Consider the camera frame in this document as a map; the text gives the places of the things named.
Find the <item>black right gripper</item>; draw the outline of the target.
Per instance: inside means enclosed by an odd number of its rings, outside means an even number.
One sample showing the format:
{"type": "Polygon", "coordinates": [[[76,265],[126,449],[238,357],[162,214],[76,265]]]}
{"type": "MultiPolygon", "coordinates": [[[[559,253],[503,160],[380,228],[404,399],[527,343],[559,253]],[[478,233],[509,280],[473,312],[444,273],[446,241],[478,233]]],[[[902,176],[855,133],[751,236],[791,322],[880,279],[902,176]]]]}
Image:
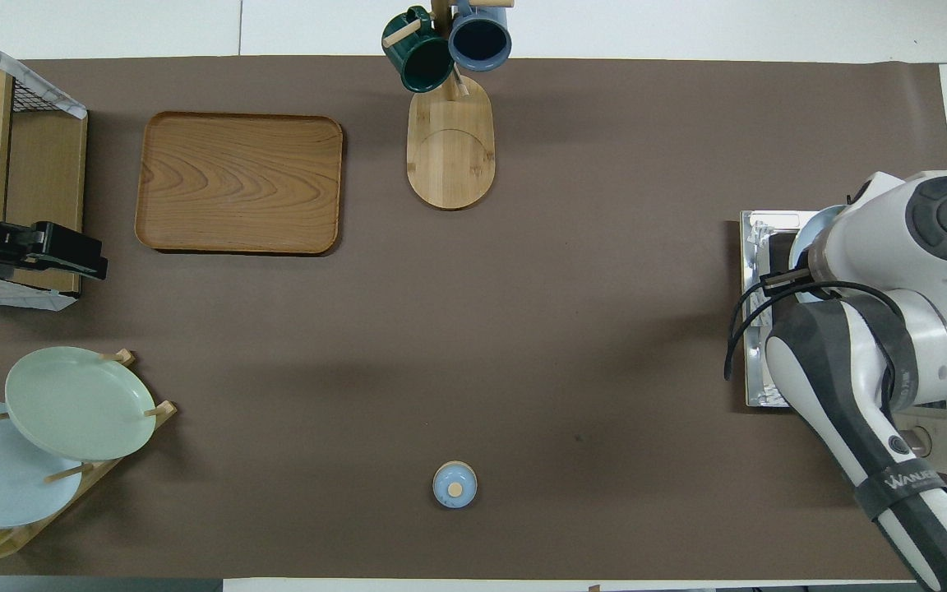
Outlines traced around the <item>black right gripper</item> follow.
{"type": "Polygon", "coordinates": [[[786,275],[797,271],[797,277],[794,280],[780,280],[774,284],[763,286],[765,296],[773,297],[785,289],[791,289],[793,286],[811,284],[812,277],[800,267],[799,255],[796,262],[792,263],[792,250],[796,243],[796,234],[770,234],[762,242],[760,247],[760,281],[766,280],[767,276],[786,275]]]}

